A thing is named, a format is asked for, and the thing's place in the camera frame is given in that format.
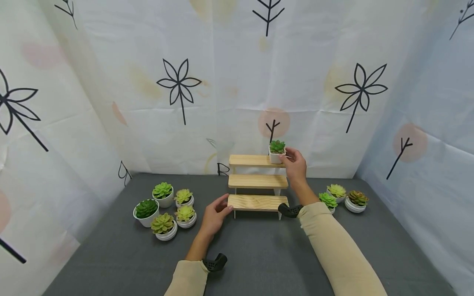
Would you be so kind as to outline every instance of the beige sleeve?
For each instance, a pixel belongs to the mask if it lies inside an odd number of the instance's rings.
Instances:
[[[298,218],[336,296],[387,295],[359,247],[324,203],[304,206]]]
[[[202,261],[179,261],[164,296],[202,296],[208,273]]]

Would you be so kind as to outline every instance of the white ceramic pot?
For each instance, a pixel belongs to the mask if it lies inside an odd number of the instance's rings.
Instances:
[[[189,221],[181,222],[181,221],[176,220],[176,222],[178,223],[179,227],[181,227],[181,228],[190,228],[191,226],[193,226],[196,223],[197,219],[198,219],[198,215],[196,213],[194,213],[194,216],[191,219],[189,219]]]
[[[284,148],[285,154],[277,154],[277,153],[271,153],[270,152],[270,145],[268,145],[268,155],[270,155],[270,162],[273,164],[280,164],[282,161],[278,157],[279,155],[286,155],[286,148]]]
[[[344,199],[346,199],[346,197],[335,197],[334,195],[332,195],[332,193],[329,191],[329,189],[326,189],[326,192],[331,195],[332,197],[334,197],[336,199],[336,202],[338,204],[342,203],[344,201]]]
[[[346,200],[344,201],[344,205],[352,213],[361,213],[366,208],[366,206],[358,206],[358,205],[353,204],[349,197],[346,197]]]
[[[149,216],[148,218],[143,218],[143,219],[139,219],[137,218],[137,206],[135,206],[135,208],[133,209],[133,217],[135,217],[135,219],[137,219],[138,221],[140,221],[140,223],[147,227],[147,228],[150,228],[151,227],[151,222],[160,215],[160,204],[156,202],[156,205],[158,206],[158,208],[156,208],[156,212],[153,213],[153,215]]]
[[[160,207],[162,208],[171,207],[174,201],[174,188],[173,186],[171,186],[171,193],[165,198],[157,199],[154,197],[153,192],[151,193],[151,196],[153,197],[154,200],[156,200],[160,204]]]
[[[159,234],[155,233],[155,236],[157,239],[161,240],[162,242],[167,242],[171,239],[173,239],[176,236],[176,233],[178,232],[178,225],[176,224],[176,221],[173,220],[173,228],[171,231],[168,231],[168,233],[165,234]]]
[[[191,194],[191,199],[185,203],[185,204],[178,204],[177,201],[174,201],[174,203],[176,204],[176,207],[181,207],[181,206],[192,206],[194,205],[194,196]]]

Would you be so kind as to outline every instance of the light green succulent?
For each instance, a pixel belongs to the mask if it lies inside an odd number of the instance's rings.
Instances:
[[[182,206],[179,207],[178,211],[174,214],[176,215],[176,220],[188,222],[196,214],[196,211],[192,208],[192,206]]]
[[[328,191],[331,192],[331,194],[334,197],[345,197],[346,196],[346,189],[342,187],[341,185],[338,184],[331,184],[331,186],[327,186]]]
[[[171,190],[172,190],[171,184],[162,182],[161,184],[156,185],[155,189],[153,189],[153,197],[156,199],[163,199],[165,197],[168,197],[168,195],[170,195]]]
[[[137,211],[135,212],[135,216],[137,216],[138,219],[148,218],[149,216],[153,215],[156,212],[157,208],[158,208],[158,205],[156,204],[154,200],[151,200],[151,199],[144,200],[138,204]]]
[[[173,216],[164,213],[156,217],[151,223],[153,233],[167,234],[174,226]]]
[[[327,192],[320,193],[319,199],[325,203],[329,209],[333,209],[337,207],[336,198],[334,196],[329,195]]]
[[[181,189],[176,192],[176,202],[180,205],[187,203],[191,199],[192,192],[189,189]]]
[[[355,190],[349,192],[349,199],[354,205],[357,206],[365,206],[367,205],[367,201],[369,200],[369,198],[365,196],[364,193]]]

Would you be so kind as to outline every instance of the wooden plank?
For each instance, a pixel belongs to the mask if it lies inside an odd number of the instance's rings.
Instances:
[[[227,205],[234,211],[278,212],[280,204],[288,204],[285,196],[230,194]]]
[[[234,167],[252,167],[252,168],[284,168],[285,165],[274,164],[270,162],[268,155],[237,155],[229,157],[229,165]]]
[[[229,176],[230,188],[286,189],[288,181],[282,175],[237,175]]]

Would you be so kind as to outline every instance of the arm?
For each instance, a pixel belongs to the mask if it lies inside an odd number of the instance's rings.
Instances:
[[[298,218],[310,239],[336,296],[387,295],[377,274],[347,231],[319,202],[306,182],[306,161],[287,149],[294,161],[282,159],[291,187],[304,206]]]
[[[173,280],[164,296],[202,296],[206,288],[209,271],[202,263],[210,242],[222,226],[224,218],[233,208],[227,206],[228,194],[216,199],[206,207],[201,228],[192,242],[186,258],[179,261]]]

